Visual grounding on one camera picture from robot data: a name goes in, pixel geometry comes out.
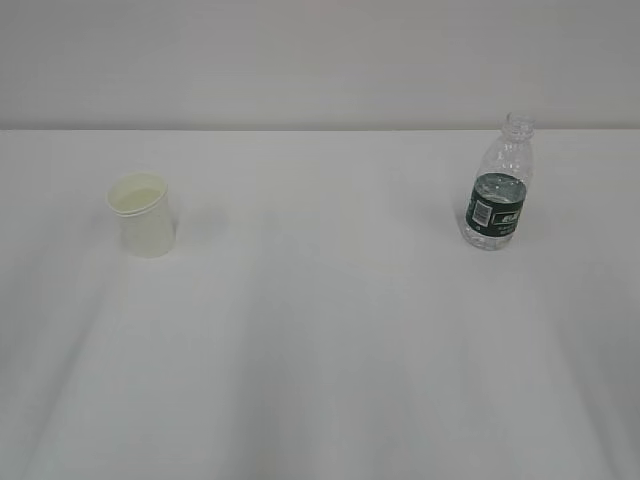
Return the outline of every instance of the white table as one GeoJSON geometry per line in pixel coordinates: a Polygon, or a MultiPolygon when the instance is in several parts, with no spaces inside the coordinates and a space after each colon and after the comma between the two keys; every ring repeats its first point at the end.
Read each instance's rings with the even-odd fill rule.
{"type": "Polygon", "coordinates": [[[539,132],[487,253],[496,135],[1,133],[0,478],[640,478],[640,132],[539,132]],[[140,169],[151,261],[104,203],[140,169]]]}

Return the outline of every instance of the cup rim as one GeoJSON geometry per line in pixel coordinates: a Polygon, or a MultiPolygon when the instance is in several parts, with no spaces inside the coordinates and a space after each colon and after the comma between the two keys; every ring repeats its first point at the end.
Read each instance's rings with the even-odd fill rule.
{"type": "Polygon", "coordinates": [[[158,175],[157,173],[153,173],[153,172],[131,172],[131,173],[127,173],[126,175],[121,176],[118,180],[116,180],[113,185],[111,186],[111,188],[109,188],[109,190],[107,191],[106,194],[106,203],[107,206],[119,217],[135,217],[137,215],[142,215],[143,213],[148,212],[149,210],[153,209],[156,205],[158,205],[158,203],[160,203],[160,201],[166,197],[167,192],[169,190],[169,185],[167,184],[166,180],[164,178],[162,178],[160,175],[158,175]],[[147,178],[153,178],[154,180],[158,180],[160,182],[160,184],[162,185],[162,190],[160,192],[160,195],[158,195],[157,198],[155,198],[152,202],[148,203],[147,205],[144,205],[142,207],[138,207],[138,208],[134,208],[132,210],[119,210],[118,208],[116,208],[113,203],[111,202],[111,195],[114,193],[115,189],[119,186],[121,186],[122,182],[125,182],[127,180],[131,180],[134,177],[147,177],[147,178]]]}

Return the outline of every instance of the paper cup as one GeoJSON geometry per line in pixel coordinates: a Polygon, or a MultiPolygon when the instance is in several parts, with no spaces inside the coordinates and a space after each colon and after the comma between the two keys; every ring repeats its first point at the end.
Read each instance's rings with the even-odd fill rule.
{"type": "Polygon", "coordinates": [[[107,203],[120,221],[122,243],[137,257],[167,253],[175,242],[167,183],[152,173],[121,178],[107,194],[107,203]]]}

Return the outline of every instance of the clear plastic bottle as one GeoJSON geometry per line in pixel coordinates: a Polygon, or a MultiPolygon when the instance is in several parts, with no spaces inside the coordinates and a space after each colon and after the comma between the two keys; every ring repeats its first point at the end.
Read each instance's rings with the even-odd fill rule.
{"type": "Polygon", "coordinates": [[[462,224],[474,247],[499,250],[513,237],[533,176],[531,137],[533,118],[510,113],[484,154],[462,224]]]}

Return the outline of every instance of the white wall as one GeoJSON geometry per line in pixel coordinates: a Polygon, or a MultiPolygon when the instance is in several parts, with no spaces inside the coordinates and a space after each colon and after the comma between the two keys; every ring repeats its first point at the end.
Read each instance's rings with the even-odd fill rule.
{"type": "Polygon", "coordinates": [[[640,1],[2,0],[2,128],[640,127],[640,1]]]}

